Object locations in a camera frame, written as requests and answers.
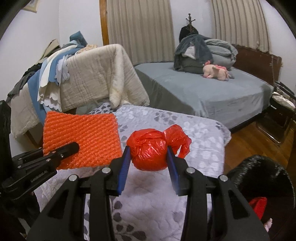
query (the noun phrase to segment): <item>pink stuffed animal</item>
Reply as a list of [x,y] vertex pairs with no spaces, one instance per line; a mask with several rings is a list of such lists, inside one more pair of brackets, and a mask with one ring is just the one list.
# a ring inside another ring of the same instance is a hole
[[203,76],[204,78],[217,78],[220,81],[225,81],[226,79],[229,78],[229,73],[226,69],[226,67],[223,66],[218,66],[218,65],[213,65],[209,64],[210,62],[207,61],[205,63],[205,66],[203,67]]

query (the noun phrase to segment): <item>red plastic bag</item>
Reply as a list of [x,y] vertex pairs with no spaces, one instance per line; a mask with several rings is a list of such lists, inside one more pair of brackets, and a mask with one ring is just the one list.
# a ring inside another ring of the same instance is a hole
[[178,157],[185,158],[190,152],[191,139],[184,133],[181,126],[172,125],[164,131],[164,134],[167,145],[172,147],[174,154],[176,155],[181,147]]
[[166,153],[168,145],[172,146],[174,154],[184,158],[189,152],[191,139],[178,125],[173,125],[164,132],[155,129],[134,131],[126,144],[131,148],[131,157],[134,166],[143,171],[160,171],[168,165]]

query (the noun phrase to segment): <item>orange textured mat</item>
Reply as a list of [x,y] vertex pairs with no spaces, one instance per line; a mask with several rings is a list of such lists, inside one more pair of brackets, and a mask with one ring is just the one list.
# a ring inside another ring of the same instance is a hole
[[48,112],[43,131],[43,154],[71,142],[79,144],[79,151],[64,159],[58,169],[107,165],[112,159],[122,156],[114,114]]

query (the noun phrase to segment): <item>white wall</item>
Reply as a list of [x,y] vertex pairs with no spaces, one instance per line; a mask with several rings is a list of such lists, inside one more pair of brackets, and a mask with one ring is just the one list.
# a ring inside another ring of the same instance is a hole
[[281,68],[280,81],[291,90],[295,91],[296,39],[284,19],[274,7],[265,0],[261,0],[261,6],[270,36],[270,53],[282,57],[283,66]]
[[[0,40],[0,99],[34,65],[51,40],[59,39],[59,0],[40,0],[37,13],[21,10]],[[12,155],[31,150],[33,146],[23,136],[10,138]]]
[[175,46],[179,45],[179,35],[182,27],[188,24],[186,18],[191,13],[192,20],[196,19],[192,25],[199,34],[212,36],[212,15],[209,0],[170,0],[173,17],[173,30]]
[[99,0],[60,0],[60,44],[69,42],[69,36],[81,31],[89,44],[103,46]]

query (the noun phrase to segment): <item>bed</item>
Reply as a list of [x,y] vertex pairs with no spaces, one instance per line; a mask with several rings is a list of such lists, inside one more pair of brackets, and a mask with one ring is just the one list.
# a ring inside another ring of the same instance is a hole
[[281,58],[246,47],[236,48],[236,68],[230,71],[234,79],[229,81],[178,72],[173,63],[137,65],[135,69],[149,95],[150,106],[214,119],[229,129],[262,113],[269,106]]
[[[224,146],[230,141],[231,135],[230,131],[217,121],[129,104],[112,110],[110,102],[102,103],[91,112],[91,114],[100,113],[116,115],[122,149],[135,130],[155,128],[164,131],[169,126],[178,124],[192,139],[191,152],[185,158],[188,165],[211,177],[218,177],[223,173]],[[96,170],[96,168],[58,170],[54,177],[35,190],[40,209],[44,208],[71,174],[86,177],[94,174]],[[131,163],[125,190],[121,196],[110,199],[117,240],[180,240],[187,197],[178,197],[175,194],[168,169],[143,172]],[[85,202],[85,240],[89,240],[88,200],[89,195],[86,196]]]

